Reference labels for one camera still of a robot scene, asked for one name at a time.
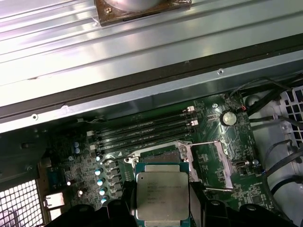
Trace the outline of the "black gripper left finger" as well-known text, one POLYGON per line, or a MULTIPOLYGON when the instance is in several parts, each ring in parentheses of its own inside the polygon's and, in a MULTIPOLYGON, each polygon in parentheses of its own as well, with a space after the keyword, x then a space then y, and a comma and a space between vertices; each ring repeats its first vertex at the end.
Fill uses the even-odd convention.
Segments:
POLYGON ((100 209, 91 205, 79 204, 71 207, 49 223, 51 227, 136 227, 131 212, 134 205, 136 182, 125 182, 119 199, 107 200, 100 209))

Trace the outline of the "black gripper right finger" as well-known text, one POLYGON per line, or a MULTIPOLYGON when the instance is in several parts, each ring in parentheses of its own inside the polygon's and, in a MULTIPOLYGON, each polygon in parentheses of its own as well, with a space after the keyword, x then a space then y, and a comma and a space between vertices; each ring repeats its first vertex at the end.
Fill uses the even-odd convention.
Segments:
POLYGON ((190 213, 197 227, 292 227, 291 221, 255 204, 234 210, 219 200, 207 198, 201 182, 191 182, 190 213))

